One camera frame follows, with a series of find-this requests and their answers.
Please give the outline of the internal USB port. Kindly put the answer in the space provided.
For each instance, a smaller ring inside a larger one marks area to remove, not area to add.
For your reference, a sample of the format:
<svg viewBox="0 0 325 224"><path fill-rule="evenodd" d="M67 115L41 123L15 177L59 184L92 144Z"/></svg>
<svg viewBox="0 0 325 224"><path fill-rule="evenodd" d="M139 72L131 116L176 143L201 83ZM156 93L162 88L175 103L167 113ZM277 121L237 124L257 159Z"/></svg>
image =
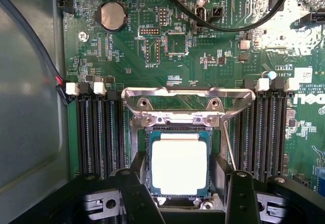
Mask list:
<svg viewBox="0 0 325 224"><path fill-rule="evenodd" d="M206 9L204 7L195 7L195 14L206 21ZM197 21L193 22L193 33L194 34L202 34L204 32L205 27L199 24Z"/></svg>

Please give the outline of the CPU socket metal frame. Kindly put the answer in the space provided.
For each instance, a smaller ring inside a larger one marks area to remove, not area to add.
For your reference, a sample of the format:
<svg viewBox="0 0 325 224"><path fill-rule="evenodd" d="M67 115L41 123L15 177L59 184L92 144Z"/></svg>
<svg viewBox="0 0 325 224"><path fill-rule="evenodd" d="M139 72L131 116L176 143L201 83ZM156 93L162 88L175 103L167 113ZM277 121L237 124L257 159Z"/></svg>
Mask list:
<svg viewBox="0 0 325 224"><path fill-rule="evenodd" d="M128 140L128 164L131 165L135 163L136 156L139 153L144 155L144 159L140 165L140 170L138 175L140 177L140 182L145 184L148 188L148 133L150 131L199 131L206 130L210 132L210 143L211 143L211 155L220 153L221 145L221 131L219 127L207 127L204 125L186 125L186 124L166 124L166 125L154 125L154 126L141 126L139 119L132 116L129 120L127 127L127 140ZM213 186L213 182L210 176L210 156L209 156L209 177L210 177L210 191L207 197L162 197L162 196L151 196L158 207L162 208L182 208L182 209L218 209L220 208L220 200L217 195L217 191Z"/></svg>

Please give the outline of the blue board connector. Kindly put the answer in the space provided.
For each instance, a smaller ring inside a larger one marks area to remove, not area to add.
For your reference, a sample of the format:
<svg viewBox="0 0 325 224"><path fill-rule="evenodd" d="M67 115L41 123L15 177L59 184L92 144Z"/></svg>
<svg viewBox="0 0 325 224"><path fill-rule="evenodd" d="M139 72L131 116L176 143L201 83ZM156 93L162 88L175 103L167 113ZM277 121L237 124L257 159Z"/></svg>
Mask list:
<svg viewBox="0 0 325 224"><path fill-rule="evenodd" d="M318 193L325 197L325 167L316 167L315 175L317 176L317 191Z"/></svg>

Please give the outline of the grey metal PC case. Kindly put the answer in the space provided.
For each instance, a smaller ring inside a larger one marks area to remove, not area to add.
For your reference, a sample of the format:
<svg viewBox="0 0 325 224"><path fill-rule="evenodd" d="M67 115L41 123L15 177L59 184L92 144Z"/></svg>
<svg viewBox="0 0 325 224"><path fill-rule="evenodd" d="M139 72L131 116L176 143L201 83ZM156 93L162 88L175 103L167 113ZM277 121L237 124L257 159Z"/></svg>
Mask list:
<svg viewBox="0 0 325 224"><path fill-rule="evenodd" d="M57 0L10 1L63 73ZM69 179L67 109L55 86L27 32L0 3L0 195L33 187L48 192Z"/></svg>

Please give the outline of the silver coin cell battery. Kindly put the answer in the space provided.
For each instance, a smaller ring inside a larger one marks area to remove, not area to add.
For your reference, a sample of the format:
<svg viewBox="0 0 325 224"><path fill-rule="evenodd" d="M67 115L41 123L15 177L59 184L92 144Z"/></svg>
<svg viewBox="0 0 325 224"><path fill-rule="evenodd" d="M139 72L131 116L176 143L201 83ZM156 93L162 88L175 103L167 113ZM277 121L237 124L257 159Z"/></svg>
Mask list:
<svg viewBox="0 0 325 224"><path fill-rule="evenodd" d="M108 2L97 8L95 19L104 30L109 33L118 33L125 28L128 16L121 4Z"/></svg>

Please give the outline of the silver socket cover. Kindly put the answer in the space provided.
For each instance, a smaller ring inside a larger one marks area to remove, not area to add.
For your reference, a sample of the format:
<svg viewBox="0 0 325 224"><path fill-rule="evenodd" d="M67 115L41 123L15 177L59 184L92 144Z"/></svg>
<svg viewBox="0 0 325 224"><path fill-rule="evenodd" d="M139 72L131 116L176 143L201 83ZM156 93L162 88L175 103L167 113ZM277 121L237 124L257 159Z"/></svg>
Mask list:
<svg viewBox="0 0 325 224"><path fill-rule="evenodd" d="M178 95L196 95L209 101L204 109L154 109L147 99L148 96L167 98ZM121 98L144 127L168 123L219 127L220 123L229 121L248 108L256 96L251 89L128 87L122 91Z"/></svg>

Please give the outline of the white label sticker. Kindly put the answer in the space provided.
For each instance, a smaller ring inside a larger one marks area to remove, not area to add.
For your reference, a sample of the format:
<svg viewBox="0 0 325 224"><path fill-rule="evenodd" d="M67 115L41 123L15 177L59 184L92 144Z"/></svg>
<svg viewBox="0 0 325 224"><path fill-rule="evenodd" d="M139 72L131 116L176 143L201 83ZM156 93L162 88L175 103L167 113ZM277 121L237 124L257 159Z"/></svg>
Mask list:
<svg viewBox="0 0 325 224"><path fill-rule="evenodd" d="M295 68L294 69L294 79L299 83L299 85L312 83L313 68Z"/></svg>

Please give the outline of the small black fan connector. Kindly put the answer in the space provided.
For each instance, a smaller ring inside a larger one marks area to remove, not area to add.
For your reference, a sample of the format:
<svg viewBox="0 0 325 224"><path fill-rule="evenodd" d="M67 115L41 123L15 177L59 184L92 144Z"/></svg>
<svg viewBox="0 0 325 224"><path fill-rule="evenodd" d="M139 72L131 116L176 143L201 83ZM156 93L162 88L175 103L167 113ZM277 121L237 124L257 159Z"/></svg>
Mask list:
<svg viewBox="0 0 325 224"><path fill-rule="evenodd" d="M223 7L213 6L209 13L209 22L217 22L223 17Z"/></svg>

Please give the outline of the thin metal locking lever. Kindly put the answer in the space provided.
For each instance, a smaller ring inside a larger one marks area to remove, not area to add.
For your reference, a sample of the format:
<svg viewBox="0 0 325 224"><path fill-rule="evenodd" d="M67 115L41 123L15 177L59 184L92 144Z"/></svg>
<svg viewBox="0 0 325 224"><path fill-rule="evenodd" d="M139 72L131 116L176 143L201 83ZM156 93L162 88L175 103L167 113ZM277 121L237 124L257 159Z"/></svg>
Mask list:
<svg viewBox="0 0 325 224"><path fill-rule="evenodd" d="M234 159L234 153L230 141L229 134L229 117L224 114L220 117L219 126L221 131L221 155L225 158L226 162L232 167L233 170L237 170L237 166Z"/></svg>

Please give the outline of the green Dell motherboard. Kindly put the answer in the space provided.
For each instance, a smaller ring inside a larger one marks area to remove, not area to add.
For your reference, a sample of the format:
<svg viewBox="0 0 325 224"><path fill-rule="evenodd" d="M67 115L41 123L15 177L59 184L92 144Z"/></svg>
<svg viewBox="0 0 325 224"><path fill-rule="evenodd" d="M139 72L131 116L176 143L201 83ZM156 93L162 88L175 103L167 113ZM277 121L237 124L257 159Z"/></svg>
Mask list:
<svg viewBox="0 0 325 224"><path fill-rule="evenodd" d="M68 82L92 90L97 173L96 94L127 87L226 89L254 87L264 71L294 78L295 68L312 67L312 83L288 100L281 175L318 193L316 167L325 167L325 0L205 0L206 21L196 0L67 0L63 12ZM95 19L104 3L121 4L128 16L118 33ZM223 17L209 22L213 6ZM205 27L193 33L193 22ZM89 34L80 42L78 33ZM108 173L111 171L108 99L105 95Z"/></svg>

